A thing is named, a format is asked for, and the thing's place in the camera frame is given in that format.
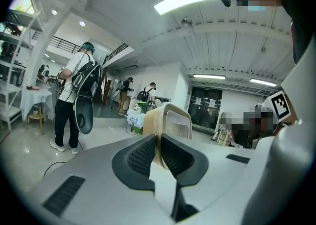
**door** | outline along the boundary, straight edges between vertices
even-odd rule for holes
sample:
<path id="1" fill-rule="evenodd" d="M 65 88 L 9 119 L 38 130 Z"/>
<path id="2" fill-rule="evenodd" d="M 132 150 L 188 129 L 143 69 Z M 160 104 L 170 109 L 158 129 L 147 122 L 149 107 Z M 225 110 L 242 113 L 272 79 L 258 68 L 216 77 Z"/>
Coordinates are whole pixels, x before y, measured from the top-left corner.
<path id="1" fill-rule="evenodd" d="M 193 124 L 206 128 L 216 128 L 222 91 L 193 87 L 188 113 Z"/>

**flower bouquet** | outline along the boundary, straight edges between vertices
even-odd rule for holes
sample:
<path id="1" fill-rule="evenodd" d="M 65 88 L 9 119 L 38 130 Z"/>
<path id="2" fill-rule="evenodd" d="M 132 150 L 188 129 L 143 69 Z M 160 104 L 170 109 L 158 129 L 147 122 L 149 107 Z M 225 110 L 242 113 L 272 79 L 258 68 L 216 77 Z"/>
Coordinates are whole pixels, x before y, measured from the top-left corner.
<path id="1" fill-rule="evenodd" d="M 129 109 L 127 111 L 127 123 L 133 126 L 133 133 L 137 135 L 143 134 L 145 114 L 141 113 L 141 108 L 137 104 L 134 109 Z"/>

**white tablecloth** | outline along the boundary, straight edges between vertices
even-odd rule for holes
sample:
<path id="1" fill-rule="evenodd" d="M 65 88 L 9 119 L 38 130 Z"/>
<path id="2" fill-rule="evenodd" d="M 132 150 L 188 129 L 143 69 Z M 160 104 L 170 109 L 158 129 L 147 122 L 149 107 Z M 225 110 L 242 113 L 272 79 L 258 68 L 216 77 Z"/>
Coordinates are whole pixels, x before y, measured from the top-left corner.
<path id="1" fill-rule="evenodd" d="M 22 110 L 22 119 L 25 121 L 26 116 L 32 109 L 32 106 L 38 103 L 42 103 L 42 111 L 46 114 L 48 119 L 53 120 L 55 113 L 53 107 L 52 94 L 50 91 L 45 89 L 35 90 L 24 90 L 24 95 L 21 100 L 21 110 Z"/>

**ceiling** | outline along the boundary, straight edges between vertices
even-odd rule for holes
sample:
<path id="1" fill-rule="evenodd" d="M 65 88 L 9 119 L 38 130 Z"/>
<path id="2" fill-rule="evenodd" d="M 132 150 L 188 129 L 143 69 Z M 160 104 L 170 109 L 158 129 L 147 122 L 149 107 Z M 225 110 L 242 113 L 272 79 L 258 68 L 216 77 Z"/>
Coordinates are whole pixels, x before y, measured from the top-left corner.
<path id="1" fill-rule="evenodd" d="M 162 0 L 87 0 L 76 14 L 126 42 L 138 55 L 109 69 L 163 65 L 181 61 L 187 73 L 226 75 L 230 89 L 266 96 L 275 90 L 250 84 L 254 77 L 280 85 L 294 67 L 291 18 L 282 7 L 249 12 L 247 7 L 226 8 L 220 0 L 193 3 L 159 15 L 154 5 Z M 189 18 L 193 26 L 184 27 Z M 216 81 L 192 78 L 193 84 Z"/>
<path id="2" fill-rule="evenodd" d="M 34 1 L 34 3 L 37 10 L 42 10 L 41 16 L 46 22 L 54 16 L 52 10 L 58 11 L 64 5 L 58 0 Z M 80 26 L 80 21 L 85 22 L 84 27 Z M 117 39 L 100 26 L 73 13 L 71 13 L 60 26 L 56 36 L 59 36 L 59 34 L 62 35 L 62 39 L 77 45 L 81 45 L 85 41 L 90 41 L 107 54 L 111 54 L 122 44 L 120 39 Z"/>
<path id="3" fill-rule="evenodd" d="M 62 66 L 66 66 L 69 62 L 69 58 L 60 56 L 50 51 L 46 51 L 46 54 L 49 56 L 50 60 L 54 60 L 56 63 L 61 64 Z"/>

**black backpack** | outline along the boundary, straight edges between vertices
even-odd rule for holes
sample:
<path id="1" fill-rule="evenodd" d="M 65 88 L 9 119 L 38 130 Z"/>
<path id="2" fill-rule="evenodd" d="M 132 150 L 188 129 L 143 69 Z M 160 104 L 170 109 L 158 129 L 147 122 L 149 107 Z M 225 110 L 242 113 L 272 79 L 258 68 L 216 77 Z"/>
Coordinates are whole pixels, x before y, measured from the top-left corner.
<path id="1" fill-rule="evenodd" d="M 149 92 L 153 90 L 152 88 L 148 90 L 148 92 L 146 92 L 146 88 L 144 88 L 144 91 L 141 91 L 138 95 L 137 95 L 137 100 L 141 101 L 141 102 L 147 102 L 149 100 Z"/>
<path id="2" fill-rule="evenodd" d="M 92 90 L 93 85 L 98 85 L 100 75 L 101 75 L 101 66 L 95 62 L 93 63 L 89 57 L 89 62 L 86 63 L 81 69 L 76 73 L 72 78 L 73 89 L 77 92 L 78 95 L 84 95 L 90 97 L 91 99 L 94 96 L 96 87 L 94 91 Z"/>

